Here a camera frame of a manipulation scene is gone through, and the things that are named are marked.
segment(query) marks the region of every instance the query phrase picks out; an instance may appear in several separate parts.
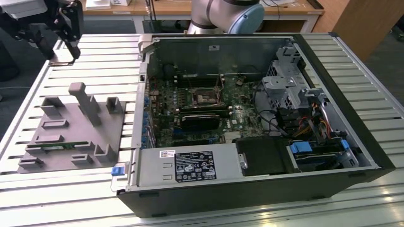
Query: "green circuit board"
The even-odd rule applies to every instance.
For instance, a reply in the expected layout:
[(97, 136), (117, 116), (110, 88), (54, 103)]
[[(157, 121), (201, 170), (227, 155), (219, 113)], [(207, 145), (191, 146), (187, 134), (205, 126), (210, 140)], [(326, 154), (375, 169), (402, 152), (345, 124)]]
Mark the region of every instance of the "green circuit board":
[(175, 108), (194, 105), (191, 94), (194, 94), (195, 89), (211, 90), (213, 87), (177, 88), (170, 81), (157, 81), (154, 86), (151, 84), (155, 147), (171, 147), (186, 141), (194, 142), (194, 145), (198, 145), (198, 142), (225, 143), (223, 133), (234, 131), (239, 133), (241, 137), (262, 135), (261, 123), (253, 104), (249, 103), (250, 88), (254, 82), (237, 86), (235, 81), (237, 76), (226, 76), (219, 88), (219, 100), (231, 106), (230, 117), (219, 119), (217, 129), (191, 132), (182, 132), (177, 126)]

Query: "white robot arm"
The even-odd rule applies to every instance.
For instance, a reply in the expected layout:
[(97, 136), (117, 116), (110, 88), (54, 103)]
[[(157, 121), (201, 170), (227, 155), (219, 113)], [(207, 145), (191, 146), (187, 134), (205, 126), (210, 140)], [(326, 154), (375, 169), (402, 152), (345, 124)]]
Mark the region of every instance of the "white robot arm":
[(259, 0), (193, 0), (187, 34), (250, 34), (262, 19)]

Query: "sticker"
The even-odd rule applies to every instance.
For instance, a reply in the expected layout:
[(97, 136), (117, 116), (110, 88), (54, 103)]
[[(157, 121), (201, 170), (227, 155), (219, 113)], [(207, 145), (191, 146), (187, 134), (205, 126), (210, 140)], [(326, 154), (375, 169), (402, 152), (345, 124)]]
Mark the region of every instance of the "sticker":
[(126, 11), (113, 11), (111, 14), (130, 14), (130, 12), (126, 12)]
[(173, 157), (174, 153), (175, 153), (175, 150), (161, 150), (159, 157)]
[(218, 51), (219, 50), (219, 46), (209, 46), (209, 51)]
[(215, 179), (211, 151), (175, 153), (175, 181), (191, 182)]
[(53, 146), (53, 147), (42, 147), (43, 150), (62, 150), (62, 146)]

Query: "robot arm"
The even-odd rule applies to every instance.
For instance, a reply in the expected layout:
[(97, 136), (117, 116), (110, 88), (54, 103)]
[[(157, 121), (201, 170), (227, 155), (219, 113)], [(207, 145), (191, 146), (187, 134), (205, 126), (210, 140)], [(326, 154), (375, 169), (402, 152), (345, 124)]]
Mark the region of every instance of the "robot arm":
[(193, 0), (187, 34), (253, 33), (262, 19), (259, 0)]
[(15, 40), (26, 40), (43, 57), (54, 57), (51, 47), (34, 24), (45, 24), (62, 39), (73, 59), (79, 57), (77, 47), (82, 35), (82, 5), (78, 0), (0, 0), (0, 28)]

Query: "barcode sticker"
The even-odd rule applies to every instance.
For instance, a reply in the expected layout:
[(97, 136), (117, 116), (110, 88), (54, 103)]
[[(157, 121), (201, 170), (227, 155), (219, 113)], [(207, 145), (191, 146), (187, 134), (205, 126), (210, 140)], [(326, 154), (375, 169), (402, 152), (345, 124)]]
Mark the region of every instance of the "barcode sticker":
[(175, 150), (161, 150), (159, 157), (173, 157), (175, 154)]

